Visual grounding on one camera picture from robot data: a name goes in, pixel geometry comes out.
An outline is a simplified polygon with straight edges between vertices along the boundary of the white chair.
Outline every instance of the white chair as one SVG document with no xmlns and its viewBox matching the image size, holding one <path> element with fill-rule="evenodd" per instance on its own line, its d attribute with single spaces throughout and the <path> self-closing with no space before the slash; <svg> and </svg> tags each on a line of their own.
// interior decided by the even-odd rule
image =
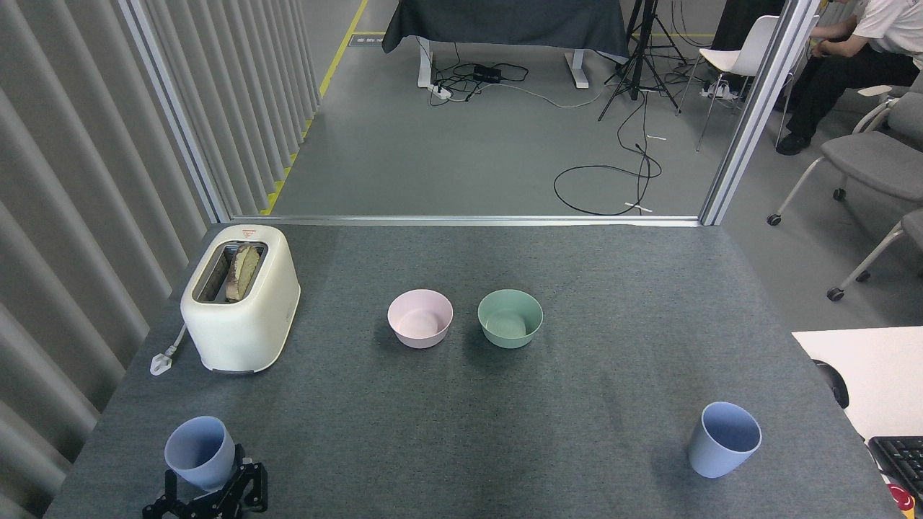
<svg viewBox="0 0 923 519">
<path fill-rule="evenodd" d="M 760 62 L 762 61 L 763 55 L 766 54 L 766 49 L 769 47 L 769 40 L 773 37 L 775 25 L 778 21 L 779 17 L 777 16 L 763 16 L 757 18 L 757 20 L 753 22 L 753 27 L 750 28 L 747 38 L 744 40 L 744 44 L 739 51 L 699 49 L 699 58 L 695 61 L 692 72 L 689 73 L 689 81 L 686 83 L 686 89 L 683 90 L 682 99 L 679 100 L 677 115 L 682 112 L 683 102 L 686 100 L 686 93 L 689 92 L 689 84 L 692 82 L 692 78 L 695 77 L 695 69 L 699 66 L 699 62 L 702 58 L 705 58 L 711 66 L 718 69 L 718 80 L 714 83 L 714 92 L 718 92 L 722 85 L 727 88 L 725 74 L 743 76 L 745 78 L 744 85 L 740 90 L 743 91 L 746 89 L 747 82 L 750 78 L 756 76 L 757 70 L 760 68 Z M 712 95 L 712 102 L 708 105 L 708 114 L 705 115 L 705 124 L 701 128 L 699 143 L 696 144 L 695 151 L 699 150 L 701 147 L 701 140 L 705 137 L 705 128 L 708 127 L 708 119 L 712 115 L 715 97 L 716 95 Z"/>
</svg>

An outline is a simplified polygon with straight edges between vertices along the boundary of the shoe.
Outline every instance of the shoe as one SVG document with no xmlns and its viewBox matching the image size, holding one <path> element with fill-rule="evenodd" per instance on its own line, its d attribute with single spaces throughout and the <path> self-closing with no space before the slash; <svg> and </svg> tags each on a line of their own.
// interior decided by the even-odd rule
<svg viewBox="0 0 923 519">
<path fill-rule="evenodd" d="M 785 136 L 775 147 L 775 152 L 782 155 L 798 155 L 802 150 L 810 146 L 810 138 L 799 137 L 794 133 Z"/>
</svg>

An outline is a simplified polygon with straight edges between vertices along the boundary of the cable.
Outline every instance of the cable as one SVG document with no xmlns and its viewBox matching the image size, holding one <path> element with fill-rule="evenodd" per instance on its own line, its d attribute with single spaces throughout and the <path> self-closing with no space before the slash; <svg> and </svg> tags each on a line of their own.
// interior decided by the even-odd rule
<svg viewBox="0 0 923 519">
<path fill-rule="evenodd" d="M 629 114 L 629 116 L 626 117 L 624 121 L 622 121 L 622 124 L 618 126 L 618 130 L 616 130 L 616 139 L 618 140 L 618 145 L 625 150 L 631 151 L 632 153 L 635 153 L 641 156 L 641 163 L 638 164 L 638 171 L 634 172 L 631 170 L 627 170 L 625 168 L 621 168 L 621 167 L 609 165 L 609 164 L 591 164 L 591 165 L 574 166 L 574 167 L 568 168 L 562 171 L 561 173 L 557 174 L 554 182 L 552 183 L 552 188 L 555 190 L 555 196 L 557 197 L 557 199 L 561 200 L 561 203 L 563 203 L 564 205 L 570 207 L 571 209 L 575 211 L 580 211 L 582 213 L 591 214 L 594 216 L 620 216 L 633 209 L 638 209 L 638 213 L 641 213 L 641 201 L 644 199 L 644 195 L 647 193 L 647 187 L 650 184 L 651 179 L 662 175 L 664 172 L 663 166 L 661 166 L 659 162 L 657 162 L 653 157 L 651 157 L 647 153 L 647 91 L 641 91 L 641 97 L 642 97 L 641 105 L 635 108 Z M 634 148 L 629 148 L 628 146 L 625 146 L 625 144 L 622 142 L 622 137 L 621 137 L 622 128 L 625 127 L 625 125 L 630 121 L 630 119 L 635 114 L 637 114 L 638 111 L 641 110 L 642 108 L 643 108 L 643 113 L 642 113 L 642 121 L 641 121 L 641 131 L 643 132 L 643 135 L 644 135 L 644 147 L 642 148 L 636 143 Z M 657 173 L 655 175 L 652 175 L 651 173 L 652 164 L 656 166 L 657 168 Z M 561 197 L 560 192 L 557 190 L 557 181 L 562 176 L 566 175 L 567 173 L 570 173 L 572 171 L 581 170 L 581 169 L 589 169 L 589 168 L 608 169 L 612 171 L 618 171 L 626 175 L 634 176 L 637 179 L 637 183 L 635 186 L 635 194 L 636 194 L 637 201 L 631 204 L 624 211 L 596 212 L 596 211 L 589 211 L 589 210 L 585 210 L 580 207 L 577 207 L 576 205 L 571 204 L 570 202 L 566 201 L 563 197 Z"/>
<path fill-rule="evenodd" d="M 670 23 L 673 25 L 673 32 L 677 34 L 680 40 L 688 43 L 689 45 L 692 45 L 693 47 L 697 47 L 700 49 L 704 47 L 708 47 L 709 46 L 708 43 L 699 43 L 687 36 L 689 32 L 686 29 L 686 17 L 683 14 L 683 3 L 681 1 L 679 2 L 679 19 L 682 22 L 683 30 L 682 32 L 679 31 L 679 29 L 677 28 L 676 4 L 677 4 L 676 0 L 671 0 L 670 2 Z"/>
<path fill-rule="evenodd" d="M 474 93 L 481 93 L 481 92 L 483 92 L 483 91 L 489 89 L 490 87 L 505 87 L 505 88 L 514 89 L 514 90 L 517 90 L 517 91 L 524 91 L 524 92 L 527 93 L 527 94 L 530 94 L 530 95 L 533 95 L 533 96 L 535 96 L 535 97 L 544 99 L 545 101 L 547 101 L 547 102 L 549 102 L 549 103 L 555 105 L 555 106 L 558 107 L 558 108 L 580 108 L 581 106 L 586 106 L 587 104 L 594 103 L 596 100 L 598 100 L 598 99 L 605 93 L 605 87 L 611 87 L 611 86 L 613 86 L 612 83 L 606 83 L 605 85 L 603 85 L 603 88 L 599 90 L 599 93 L 596 94 L 596 97 L 592 98 L 590 101 L 587 101 L 587 102 L 585 102 L 585 103 L 573 104 L 573 105 L 558 104 L 558 103 L 555 103 L 554 101 L 552 101 L 552 100 L 546 98 L 546 97 L 545 97 L 544 95 L 542 95 L 542 94 L 535 93 L 535 92 L 533 92 L 533 91 L 528 91 L 528 90 L 526 90 L 526 89 L 524 89 L 524 88 L 522 88 L 522 87 L 517 87 L 517 86 L 515 86 L 515 85 L 504 85 L 503 83 L 487 83 L 487 84 L 484 85 L 483 87 L 480 87 L 480 88 L 476 89 L 476 91 L 475 91 Z M 453 102 L 453 103 L 464 103 L 464 102 L 467 101 L 467 100 L 466 100 L 466 99 L 451 99 L 451 98 L 449 98 L 447 101 L 451 101 L 451 102 Z"/>
<path fill-rule="evenodd" d="M 425 49 L 425 47 L 423 46 L 423 44 L 420 43 L 419 38 L 417 38 L 417 43 L 420 45 L 420 48 L 424 49 L 424 52 L 425 52 L 426 49 Z M 437 70 L 436 70 L 436 73 L 435 73 L 435 75 L 434 75 L 434 79 L 435 79 L 435 80 L 433 81 L 433 86 L 438 87 L 438 88 L 441 88 L 441 89 L 445 89 L 445 90 L 448 90 L 448 91 L 451 91 L 452 93 L 463 93 L 463 94 L 466 94 L 466 95 L 465 95 L 465 97 L 464 97 L 463 99 L 454 99 L 454 98 L 451 98 L 451 97 L 450 97 L 450 98 L 446 99 L 445 101 L 443 101 L 442 103 L 434 103 L 435 95 L 434 95 L 433 92 L 430 92 L 430 94 L 429 94 L 429 99 L 428 99 L 428 103 L 429 103 L 430 106 L 442 106 L 442 105 L 448 104 L 448 103 L 467 103 L 467 102 L 469 102 L 469 101 L 471 100 L 472 97 L 474 97 L 474 95 L 480 94 L 481 92 L 483 92 L 483 91 L 486 90 L 487 88 L 489 88 L 489 87 L 494 87 L 494 86 L 500 86 L 500 87 L 506 87 L 506 88 L 508 88 L 508 89 L 515 89 L 515 90 L 518 90 L 518 91 L 524 91 L 525 93 L 528 93 L 528 94 L 530 94 L 530 95 L 533 95 L 533 96 L 538 97 L 538 98 L 541 98 L 541 99 L 544 99 L 545 101 L 547 101 L 547 102 L 553 104 L 553 105 L 556 106 L 557 108 L 580 108 L 580 107 L 582 107 L 582 106 L 586 106 L 587 104 L 594 103 L 595 101 L 597 101 L 597 100 L 603 95 L 603 93 L 605 93 L 605 87 L 613 86 L 612 83 L 605 83 L 605 84 L 603 85 L 603 88 L 599 90 L 599 93 L 597 93 L 596 96 L 593 97 L 590 101 L 587 101 L 587 102 L 584 102 L 584 103 L 579 103 L 579 104 L 573 104 L 573 105 L 564 105 L 564 104 L 555 103 L 553 100 L 551 100 L 551 99 L 545 97 L 544 95 L 541 95 L 541 94 L 539 94 L 539 93 L 535 93 L 535 92 L 533 92 L 533 91 L 528 91 L 528 90 L 526 90 L 526 89 L 524 89 L 524 88 L 522 88 L 522 87 L 517 87 L 517 86 L 514 86 L 514 85 L 507 85 L 507 84 L 504 84 L 504 83 L 487 83 L 487 84 L 485 84 L 483 81 L 474 78 L 474 72 L 473 72 L 473 71 L 472 71 L 472 72 L 468 72 L 468 71 L 464 70 L 466 67 L 469 67 L 469 66 L 470 66 L 470 67 L 474 67 L 474 66 L 478 66 L 478 65 L 480 65 L 480 64 L 477 64 L 477 63 L 462 63 L 462 58 L 461 58 L 461 56 L 459 55 L 459 49 L 458 49 L 458 44 L 457 44 L 457 43 L 455 44 L 455 56 L 456 56 L 456 58 L 457 58 L 457 59 L 456 59 L 455 65 L 447 66 L 447 67 L 445 67 L 445 68 L 437 69 Z M 432 55 L 429 54 L 429 53 L 427 53 L 427 54 L 426 54 L 426 57 L 430 60 L 430 66 L 433 66 Z M 508 66 L 508 67 L 511 67 L 511 68 L 516 68 L 516 69 L 521 70 L 523 73 L 522 73 L 522 77 L 521 77 L 521 78 L 507 78 L 505 75 L 502 75 L 502 74 L 501 74 L 501 79 L 500 79 L 501 81 L 523 82 L 523 81 L 525 81 L 526 77 L 529 76 L 529 69 L 528 69 L 528 68 L 526 68 L 525 66 L 513 65 L 513 64 L 511 64 L 511 63 L 505 63 L 505 62 L 496 63 L 496 64 L 490 66 L 490 68 L 498 68 L 498 67 L 502 67 L 502 66 Z M 451 71 L 450 75 L 448 75 L 448 76 L 445 75 L 445 73 L 446 73 L 447 71 Z"/>
</svg>

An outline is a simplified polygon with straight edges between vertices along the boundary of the blue cup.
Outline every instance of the blue cup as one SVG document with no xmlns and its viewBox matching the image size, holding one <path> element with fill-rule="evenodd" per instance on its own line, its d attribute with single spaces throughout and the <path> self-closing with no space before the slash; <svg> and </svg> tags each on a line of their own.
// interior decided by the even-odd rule
<svg viewBox="0 0 923 519">
<path fill-rule="evenodd" d="M 704 477 L 721 477 L 760 448 L 760 424 L 744 408 L 729 402 L 705 406 L 689 441 L 689 464 Z"/>
<path fill-rule="evenodd" d="M 218 418 L 196 416 L 173 431 L 163 459 L 182 479 L 211 493 L 234 473 L 234 440 Z"/>
</svg>

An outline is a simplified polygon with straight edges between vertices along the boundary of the black tablecloth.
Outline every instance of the black tablecloth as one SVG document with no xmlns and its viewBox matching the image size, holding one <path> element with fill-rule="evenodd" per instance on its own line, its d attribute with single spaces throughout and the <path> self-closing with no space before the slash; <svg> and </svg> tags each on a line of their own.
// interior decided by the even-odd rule
<svg viewBox="0 0 923 519">
<path fill-rule="evenodd" d="M 152 377 L 180 328 L 172 300 L 48 519 L 139 517 L 162 491 L 167 437 L 199 415 L 267 467 L 270 508 L 251 517 L 900 517 L 720 228 L 280 228 L 303 290 L 276 364 L 212 373 L 186 339 Z M 412 350 L 386 314 L 421 287 L 455 317 Z M 480 331 L 477 304 L 499 288 L 545 310 L 521 349 Z M 764 437 L 711 480 L 685 445 L 717 400 Z"/>
<path fill-rule="evenodd" d="M 591 49 L 628 56 L 618 0 L 401 0 L 381 46 L 404 36 L 435 42 Z"/>
</svg>

